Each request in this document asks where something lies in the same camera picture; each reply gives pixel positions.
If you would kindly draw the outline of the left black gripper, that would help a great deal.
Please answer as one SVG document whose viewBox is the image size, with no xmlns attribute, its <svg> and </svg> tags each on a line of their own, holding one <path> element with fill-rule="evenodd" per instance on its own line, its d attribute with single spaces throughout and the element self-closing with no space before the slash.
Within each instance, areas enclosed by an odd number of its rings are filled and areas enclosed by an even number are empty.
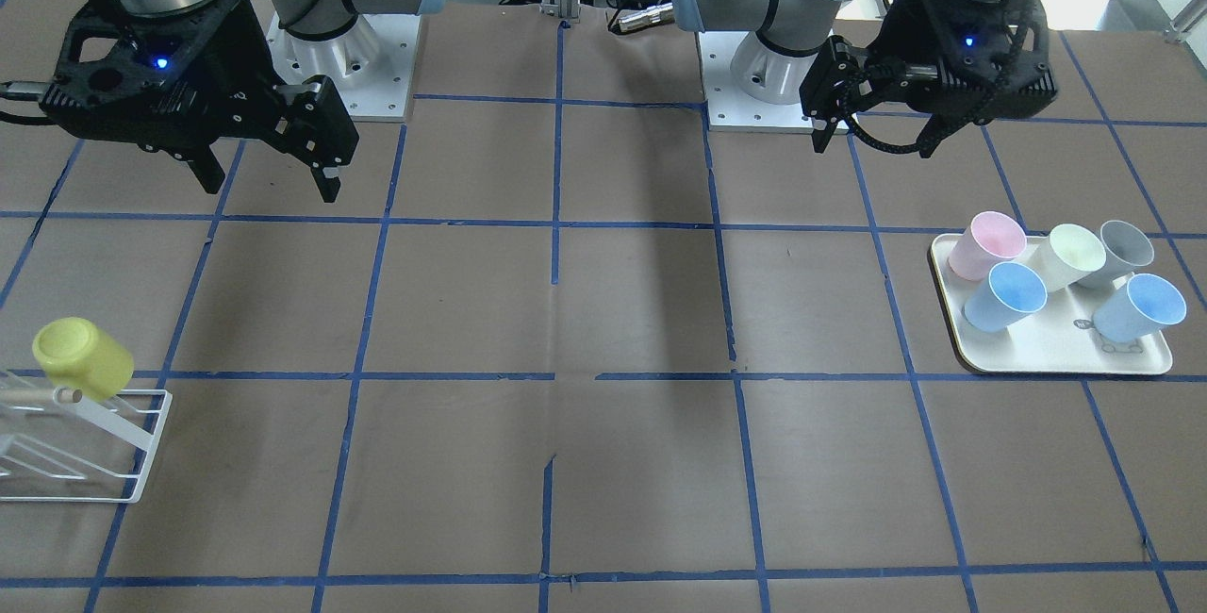
<svg viewBox="0 0 1207 613">
<path fill-rule="evenodd" d="M 954 122 L 982 103 L 1011 49 L 1011 25 L 1030 8 L 1030 37 L 1008 83 L 974 122 L 1022 119 L 1055 100 L 1045 12 L 1039 0 L 894 0 L 867 47 L 871 84 L 896 101 Z"/>
</svg>

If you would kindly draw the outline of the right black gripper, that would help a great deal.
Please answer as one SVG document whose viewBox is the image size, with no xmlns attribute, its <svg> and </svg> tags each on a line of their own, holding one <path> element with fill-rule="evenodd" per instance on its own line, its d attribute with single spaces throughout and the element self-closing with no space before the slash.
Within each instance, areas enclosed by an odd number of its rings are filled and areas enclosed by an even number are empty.
<svg viewBox="0 0 1207 613">
<path fill-rule="evenodd" d="M 75 138 L 170 154 L 216 193 L 225 171 L 211 145 L 272 135 L 284 113 L 280 81 L 250 0 L 156 17 L 87 0 L 39 107 Z"/>
</svg>

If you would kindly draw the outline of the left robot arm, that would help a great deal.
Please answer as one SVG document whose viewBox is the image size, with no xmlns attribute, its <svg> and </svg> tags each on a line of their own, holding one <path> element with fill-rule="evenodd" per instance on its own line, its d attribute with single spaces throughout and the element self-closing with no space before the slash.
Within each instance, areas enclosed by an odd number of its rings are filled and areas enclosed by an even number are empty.
<svg viewBox="0 0 1207 613">
<path fill-rule="evenodd" d="M 828 122 L 823 75 L 834 21 L 845 0 L 672 0 L 675 21 L 698 33 L 707 101 L 728 124 L 766 123 L 766 109 L 785 124 Z M 736 37 L 731 54 L 716 54 L 709 33 Z M 892 0 L 865 47 L 850 46 L 867 80 L 851 97 L 855 110 L 900 103 L 935 119 L 957 119 L 979 103 L 976 123 L 1020 119 L 1056 100 L 1049 33 L 1040 0 Z"/>
</svg>

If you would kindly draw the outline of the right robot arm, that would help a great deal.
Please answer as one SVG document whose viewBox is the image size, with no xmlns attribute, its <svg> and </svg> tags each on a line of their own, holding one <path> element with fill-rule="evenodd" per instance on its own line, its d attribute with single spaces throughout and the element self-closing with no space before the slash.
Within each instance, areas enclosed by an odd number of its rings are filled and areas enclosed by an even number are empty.
<svg viewBox="0 0 1207 613">
<path fill-rule="evenodd" d="M 225 183 L 216 140 L 263 141 L 336 202 L 371 89 L 387 116 L 406 110 L 408 78 L 395 71 L 412 37 L 387 45 L 387 24 L 445 0 L 272 2 L 264 33 L 251 0 L 87 0 L 33 100 L 75 138 L 170 154 L 206 193 Z"/>
</svg>

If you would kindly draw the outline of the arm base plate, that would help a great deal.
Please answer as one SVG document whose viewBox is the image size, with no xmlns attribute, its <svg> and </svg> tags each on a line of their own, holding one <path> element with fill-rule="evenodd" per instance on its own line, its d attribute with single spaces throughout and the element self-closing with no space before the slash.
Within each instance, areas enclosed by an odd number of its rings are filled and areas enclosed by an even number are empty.
<svg viewBox="0 0 1207 613">
<path fill-rule="evenodd" d="M 406 122 L 422 16 L 362 14 L 348 33 L 327 41 L 303 41 L 276 25 L 266 37 L 276 74 L 286 83 L 326 75 L 352 119 Z"/>
<path fill-rule="evenodd" d="M 815 130 L 801 109 L 801 82 L 818 56 L 785 56 L 756 33 L 700 33 L 702 89 L 710 124 L 721 132 Z"/>
</svg>

